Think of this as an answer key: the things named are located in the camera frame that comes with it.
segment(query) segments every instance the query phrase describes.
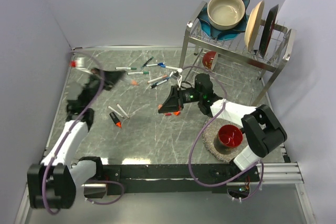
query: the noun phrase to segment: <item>beige plate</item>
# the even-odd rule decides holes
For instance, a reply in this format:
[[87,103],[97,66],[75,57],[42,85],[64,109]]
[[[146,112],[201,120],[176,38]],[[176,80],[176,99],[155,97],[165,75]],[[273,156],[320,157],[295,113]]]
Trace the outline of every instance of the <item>beige plate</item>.
[[253,45],[256,42],[259,26],[261,23],[262,12],[264,11],[265,1],[260,1],[259,4],[254,7],[250,17],[248,18],[244,42],[249,52],[252,51]]

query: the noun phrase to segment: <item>plate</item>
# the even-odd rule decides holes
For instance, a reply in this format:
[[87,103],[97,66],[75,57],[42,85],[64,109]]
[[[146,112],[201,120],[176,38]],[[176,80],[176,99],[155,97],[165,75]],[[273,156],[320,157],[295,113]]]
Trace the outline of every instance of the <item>plate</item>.
[[265,1],[260,1],[252,10],[247,22],[247,27],[244,36],[244,42],[249,52],[252,51],[253,45],[256,42],[259,26],[261,23],[262,12],[264,10]]
[[277,18],[279,5],[272,7],[267,15],[264,31],[262,31],[260,45],[259,45],[259,53],[262,57],[265,57],[269,41],[271,40],[272,32],[275,25],[275,20]]
[[[242,0],[245,9],[248,7],[250,0]],[[239,24],[230,30],[221,31],[213,27],[209,22],[209,17],[207,14],[207,7],[204,7],[203,10],[200,12],[198,19],[201,22],[201,29],[205,34],[211,38],[211,39],[217,39],[218,41],[226,41],[226,40],[232,40],[238,36],[240,33],[244,33],[246,30],[247,22],[249,19],[249,16],[244,15],[244,18],[239,22]]]

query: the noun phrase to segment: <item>green marker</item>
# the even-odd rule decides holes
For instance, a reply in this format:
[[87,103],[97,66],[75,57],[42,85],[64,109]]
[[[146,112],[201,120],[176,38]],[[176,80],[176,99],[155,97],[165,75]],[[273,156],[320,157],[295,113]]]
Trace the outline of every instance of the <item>green marker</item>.
[[136,70],[137,68],[117,67],[116,70]]
[[128,72],[127,75],[128,76],[137,76],[140,74],[149,74],[149,71],[143,71],[143,72]]

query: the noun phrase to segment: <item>red mug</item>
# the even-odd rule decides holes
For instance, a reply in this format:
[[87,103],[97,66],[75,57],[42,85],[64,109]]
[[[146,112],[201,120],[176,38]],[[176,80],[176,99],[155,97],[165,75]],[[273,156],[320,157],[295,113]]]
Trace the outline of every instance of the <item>red mug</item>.
[[243,141],[241,130],[231,124],[222,126],[215,139],[214,146],[219,153],[225,154],[238,147]]

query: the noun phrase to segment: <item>teal dish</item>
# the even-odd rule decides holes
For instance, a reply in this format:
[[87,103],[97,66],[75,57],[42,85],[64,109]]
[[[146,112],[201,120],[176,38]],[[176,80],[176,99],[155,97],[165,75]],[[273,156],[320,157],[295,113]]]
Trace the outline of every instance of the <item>teal dish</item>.
[[[242,0],[244,5],[245,5],[245,10],[247,9],[250,0]],[[207,14],[207,7],[204,7],[202,11],[200,12],[198,19],[200,20],[199,22],[201,23],[201,29],[205,34],[211,38],[211,39],[216,39],[218,41],[226,41],[226,40],[232,40],[238,36],[240,33],[244,33],[246,30],[247,22],[248,22],[249,15],[245,15],[242,18],[242,20],[239,22],[237,26],[230,30],[218,30],[215,27],[213,27],[208,18]]]

